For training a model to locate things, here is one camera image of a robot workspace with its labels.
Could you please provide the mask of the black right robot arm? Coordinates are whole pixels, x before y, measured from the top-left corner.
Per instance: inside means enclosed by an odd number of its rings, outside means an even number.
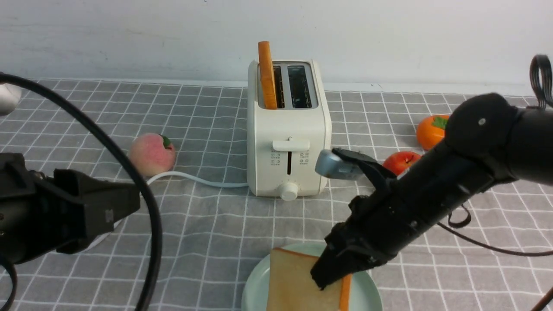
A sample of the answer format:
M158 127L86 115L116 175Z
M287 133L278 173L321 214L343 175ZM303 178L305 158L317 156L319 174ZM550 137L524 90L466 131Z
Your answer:
M498 185L552 185L552 110L517 108L498 94L472 97L449 117L445 137L402 176L371 157L333 148L325 157L361 170L375 191L354 197L346 221L324 238L311 277L325 289L393 260L429 228Z

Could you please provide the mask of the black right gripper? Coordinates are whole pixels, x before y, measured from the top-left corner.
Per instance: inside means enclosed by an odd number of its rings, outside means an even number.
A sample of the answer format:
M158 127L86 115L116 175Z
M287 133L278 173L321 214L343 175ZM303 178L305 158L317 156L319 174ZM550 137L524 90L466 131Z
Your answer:
M431 228L428 217L407 201L399 179L372 157L332 148L334 154L357 165L375 191L355 196L347 220L334 225L324 238L326 247L311 269L322 290L348 274L383 266Z

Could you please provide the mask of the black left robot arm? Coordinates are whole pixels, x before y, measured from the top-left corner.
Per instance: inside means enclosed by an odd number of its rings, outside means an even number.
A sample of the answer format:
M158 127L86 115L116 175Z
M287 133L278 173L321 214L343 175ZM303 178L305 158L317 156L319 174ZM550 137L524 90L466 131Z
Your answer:
M0 156L1 254L12 264L92 248L139 208L134 184L72 169L46 176L27 169L20 153Z

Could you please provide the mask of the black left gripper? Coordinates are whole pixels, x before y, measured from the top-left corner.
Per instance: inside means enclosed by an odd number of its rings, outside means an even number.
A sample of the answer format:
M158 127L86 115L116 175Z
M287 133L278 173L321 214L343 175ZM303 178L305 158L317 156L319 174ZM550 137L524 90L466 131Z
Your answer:
M82 252L140 208L140 191L132 183L99 180L72 169L57 169L53 177L28 173L35 197L26 225L26 254Z

